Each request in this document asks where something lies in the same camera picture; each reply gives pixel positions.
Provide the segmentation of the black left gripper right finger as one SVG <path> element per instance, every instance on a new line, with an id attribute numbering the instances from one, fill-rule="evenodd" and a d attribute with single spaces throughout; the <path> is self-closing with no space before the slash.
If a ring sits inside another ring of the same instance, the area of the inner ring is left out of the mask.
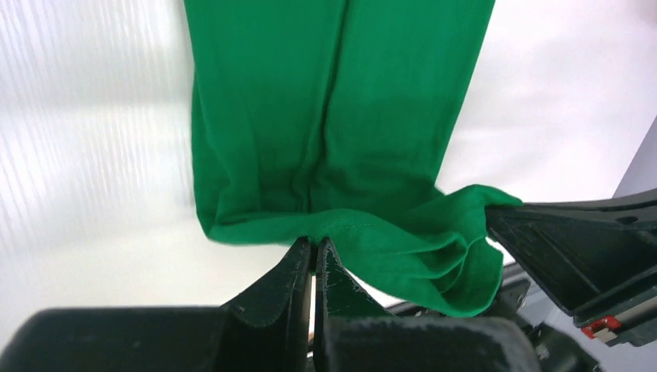
<path id="1" fill-rule="evenodd" d="M 315 369 L 376 370 L 382 365 L 376 321 L 390 313 L 347 272 L 329 238 L 318 244 L 315 278 Z"/>

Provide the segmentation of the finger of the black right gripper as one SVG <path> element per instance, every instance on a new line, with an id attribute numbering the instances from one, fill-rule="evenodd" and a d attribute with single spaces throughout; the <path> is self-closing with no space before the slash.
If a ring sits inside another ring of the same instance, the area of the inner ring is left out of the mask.
<path id="1" fill-rule="evenodd" d="M 590 339 L 656 340 L 656 191 L 492 206 L 490 237 Z"/>

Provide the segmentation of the green t shirt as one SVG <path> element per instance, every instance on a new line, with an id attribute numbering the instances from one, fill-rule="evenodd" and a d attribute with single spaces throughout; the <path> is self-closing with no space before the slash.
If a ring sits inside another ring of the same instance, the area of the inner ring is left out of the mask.
<path id="1" fill-rule="evenodd" d="M 454 317 L 488 308 L 503 257 L 485 209 L 435 182 L 492 1 L 187 1 L 199 222 L 228 244 L 331 239 L 342 264 Z"/>

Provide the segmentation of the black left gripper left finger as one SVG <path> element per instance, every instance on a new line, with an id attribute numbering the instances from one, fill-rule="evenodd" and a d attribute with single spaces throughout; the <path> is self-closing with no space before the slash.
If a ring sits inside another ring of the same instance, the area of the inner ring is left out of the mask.
<path id="1" fill-rule="evenodd" d="M 226 305 L 224 371 L 304 371 L 312 244 L 297 239 L 281 261 Z"/>

